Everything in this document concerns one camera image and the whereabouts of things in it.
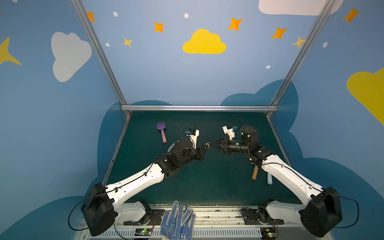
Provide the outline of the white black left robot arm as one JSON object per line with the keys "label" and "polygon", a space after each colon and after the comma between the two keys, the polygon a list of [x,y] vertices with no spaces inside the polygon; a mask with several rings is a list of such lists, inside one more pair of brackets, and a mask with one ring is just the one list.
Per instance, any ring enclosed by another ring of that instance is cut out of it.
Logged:
{"label": "white black left robot arm", "polygon": [[202,161],[209,147],[208,144],[194,146],[193,141],[182,139],[144,170],[114,184],[93,185],[81,206],[91,236],[104,233],[118,222],[146,223],[151,214],[146,202],[122,205],[146,188],[174,176],[191,161]]}

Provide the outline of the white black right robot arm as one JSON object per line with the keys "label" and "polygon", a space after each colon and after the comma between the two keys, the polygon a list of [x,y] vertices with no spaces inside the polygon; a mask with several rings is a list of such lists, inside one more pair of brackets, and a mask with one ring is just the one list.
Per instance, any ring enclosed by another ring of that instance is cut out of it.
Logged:
{"label": "white black right robot arm", "polygon": [[259,134],[252,126],[241,127],[241,139],[235,140],[235,132],[223,127],[226,136],[210,147],[231,155],[244,154],[259,169],[264,170],[286,186],[300,200],[300,204],[268,200],[259,205],[261,222],[283,220],[300,224],[312,235],[322,238],[343,219],[339,193],[327,189],[301,175],[269,148],[260,145]]}

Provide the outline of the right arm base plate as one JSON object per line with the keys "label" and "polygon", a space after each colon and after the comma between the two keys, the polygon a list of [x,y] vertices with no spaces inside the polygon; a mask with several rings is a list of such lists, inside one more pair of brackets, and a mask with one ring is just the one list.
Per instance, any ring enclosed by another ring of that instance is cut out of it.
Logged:
{"label": "right arm base plate", "polygon": [[245,225],[283,225],[285,222],[281,219],[271,218],[264,209],[241,208]]}

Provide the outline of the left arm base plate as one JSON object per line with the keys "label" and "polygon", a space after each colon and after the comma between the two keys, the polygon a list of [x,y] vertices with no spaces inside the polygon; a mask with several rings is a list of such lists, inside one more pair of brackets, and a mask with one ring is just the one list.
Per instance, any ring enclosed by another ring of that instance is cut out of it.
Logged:
{"label": "left arm base plate", "polygon": [[164,209],[154,209],[150,210],[149,213],[146,213],[142,219],[140,219],[138,222],[132,222],[127,221],[124,222],[124,226],[149,226],[153,225],[155,223],[155,226],[159,226],[161,224],[163,215],[165,210]]}

